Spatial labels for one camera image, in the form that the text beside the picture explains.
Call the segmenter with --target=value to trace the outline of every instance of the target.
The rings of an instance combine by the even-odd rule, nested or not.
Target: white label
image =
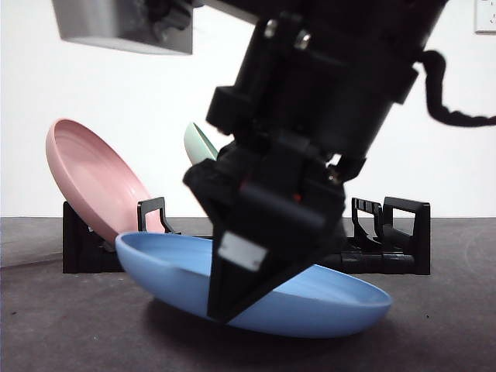
[[[267,250],[243,237],[227,231],[222,237],[219,256],[250,271],[258,271]]]

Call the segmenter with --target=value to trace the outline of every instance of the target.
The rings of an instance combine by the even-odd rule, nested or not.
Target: pink plate
[[[137,203],[150,194],[122,158],[88,128],[68,119],[50,127],[46,158],[71,207],[110,243],[137,231]],[[163,233],[159,212],[146,216],[146,230]]]

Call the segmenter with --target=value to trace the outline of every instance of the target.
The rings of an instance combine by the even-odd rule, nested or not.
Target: wall outlet
[[[496,34],[496,0],[475,0],[475,32]]]

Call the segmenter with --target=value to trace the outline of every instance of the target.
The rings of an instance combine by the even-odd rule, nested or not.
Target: dish rack
[[[330,254],[320,265],[347,274],[430,274],[430,204],[386,197],[384,204],[352,198],[353,236],[346,237],[343,225],[336,229],[343,247]],[[394,227],[393,211],[399,209],[415,215],[412,233]],[[139,201],[136,208],[138,231],[146,231],[146,214],[160,210],[165,233],[174,231],[165,215],[163,197]],[[371,236],[360,224],[358,211],[374,217]],[[211,239],[211,236],[199,236]],[[88,226],[69,205],[64,203],[63,272],[101,273],[123,271],[113,244],[106,242]]]

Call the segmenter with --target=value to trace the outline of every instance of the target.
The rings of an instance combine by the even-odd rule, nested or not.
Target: table surface
[[[211,232],[207,219],[170,222]],[[496,219],[433,219],[430,276],[357,275],[394,304],[341,339],[218,325],[154,300],[125,273],[62,274],[61,228],[61,219],[2,219],[5,372],[496,370]]]

